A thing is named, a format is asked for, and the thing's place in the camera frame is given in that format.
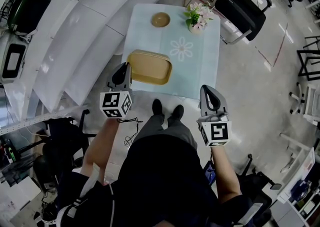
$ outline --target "gray pants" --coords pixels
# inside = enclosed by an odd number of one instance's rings
[[[168,128],[164,129],[162,124],[164,123],[165,116],[162,115],[153,115],[151,118],[145,123],[143,128],[135,137],[134,141],[137,141],[141,138],[153,136],[153,135],[169,135],[173,137],[177,137],[188,144],[190,144],[195,149],[198,148],[198,144],[195,141],[193,135],[191,134],[189,128],[187,128],[180,120],[169,117],[168,118]]]

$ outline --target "yellow tray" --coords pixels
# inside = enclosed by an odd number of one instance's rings
[[[131,65],[131,76],[135,81],[164,85],[170,79],[172,63],[165,54],[135,50],[126,61]]]

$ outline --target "wooden bowl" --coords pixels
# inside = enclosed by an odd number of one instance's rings
[[[151,23],[155,27],[166,27],[170,23],[170,16],[165,12],[156,13],[152,16]]]

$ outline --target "table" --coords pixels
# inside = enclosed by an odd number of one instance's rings
[[[200,99],[200,88],[215,87],[220,46],[220,18],[216,15],[202,34],[193,34],[185,23],[186,9],[163,4],[137,4],[126,35],[122,62],[134,50],[145,50],[167,55],[172,63],[170,80],[165,85],[132,81],[135,91],[169,94]],[[166,12],[170,23],[158,28],[151,24],[152,16]]]

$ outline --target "black shirt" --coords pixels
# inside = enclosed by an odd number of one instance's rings
[[[79,196],[88,178],[72,173],[63,179],[58,193],[60,208]],[[118,180],[111,186],[115,198],[113,226],[152,227],[162,220],[176,227],[205,227],[210,222],[230,226],[250,208],[250,202],[242,195],[219,204],[197,151],[170,135],[153,135],[134,142]],[[87,196],[89,199],[75,215],[78,224],[98,224],[100,217],[110,224],[110,188],[97,183]]]

